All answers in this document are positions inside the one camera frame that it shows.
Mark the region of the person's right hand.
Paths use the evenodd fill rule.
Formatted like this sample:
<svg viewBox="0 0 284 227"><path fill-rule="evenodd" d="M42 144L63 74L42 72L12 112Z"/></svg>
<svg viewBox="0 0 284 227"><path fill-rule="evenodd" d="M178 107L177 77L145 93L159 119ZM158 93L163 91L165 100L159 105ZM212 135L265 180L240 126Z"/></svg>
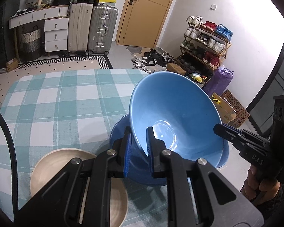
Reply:
<svg viewBox="0 0 284 227"><path fill-rule="evenodd" d="M272 200L278 193L281 186L277 180L267 181L263 180L258 182L256 179L257 168L253 165L248 170L247 178L244 181L244 185L241 189L241 193L248 199L253 200L256 198L256 190L260 190L264 195L259 199L258 204L262 204L269 200Z"/></svg>

